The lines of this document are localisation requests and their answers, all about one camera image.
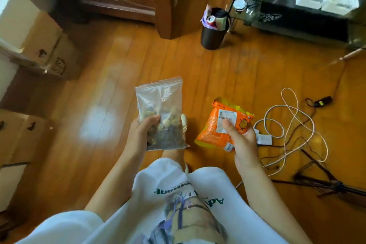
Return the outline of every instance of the clear plastic bag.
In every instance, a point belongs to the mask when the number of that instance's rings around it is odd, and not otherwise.
[[[147,151],[184,149],[185,134],[181,121],[182,113],[181,77],[161,80],[136,87],[140,122],[159,114],[160,122],[148,131]]]

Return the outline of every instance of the black trash can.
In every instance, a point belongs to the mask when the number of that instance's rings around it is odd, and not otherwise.
[[[215,15],[218,11],[220,11],[220,13],[222,13],[221,10],[225,12],[225,15],[227,17],[225,30],[217,31],[217,30],[209,29],[209,28],[206,28],[203,26],[202,33],[201,33],[201,45],[205,49],[208,49],[208,50],[218,49],[222,40],[225,37],[227,30],[229,29],[230,16],[229,16],[228,12],[226,12],[224,9],[214,7],[214,8],[212,8],[212,15]]]

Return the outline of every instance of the forearm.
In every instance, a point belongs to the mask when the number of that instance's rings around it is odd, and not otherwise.
[[[239,170],[249,206],[289,243],[311,243],[260,164]]]
[[[103,221],[108,220],[130,198],[143,157],[143,153],[123,152],[85,210],[94,212]]]

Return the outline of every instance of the ziplock bag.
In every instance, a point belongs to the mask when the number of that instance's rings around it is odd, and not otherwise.
[[[220,147],[227,152],[234,148],[234,141],[224,129],[224,119],[229,119],[240,134],[247,131],[248,124],[254,115],[244,111],[239,106],[229,103],[223,98],[216,98],[212,103],[213,110],[207,120],[204,130],[194,141],[201,147]]]
[[[181,77],[161,80],[136,87],[140,122],[150,116],[160,115],[160,122],[148,131],[147,151],[184,149],[185,134],[182,114]]]

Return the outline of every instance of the white t-shirt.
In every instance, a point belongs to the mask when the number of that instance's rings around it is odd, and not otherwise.
[[[45,220],[18,243],[286,243],[243,201],[225,172],[185,174],[160,158],[135,178],[132,196],[107,222],[89,211]]]

